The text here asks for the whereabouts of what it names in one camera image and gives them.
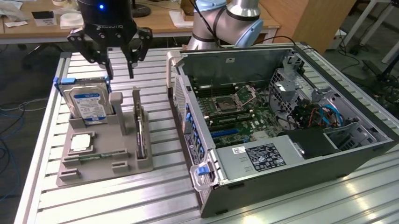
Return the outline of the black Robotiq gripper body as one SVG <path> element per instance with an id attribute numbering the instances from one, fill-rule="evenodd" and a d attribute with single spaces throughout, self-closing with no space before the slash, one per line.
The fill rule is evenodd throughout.
<path id="1" fill-rule="evenodd" d="M 78 0 L 83 27 L 78 37 L 86 35 L 98 44 L 99 51 L 108 47 L 120 47 L 125 55 L 136 55 L 137 51 L 129 42 L 137 32 L 132 17 L 129 0 Z"/>

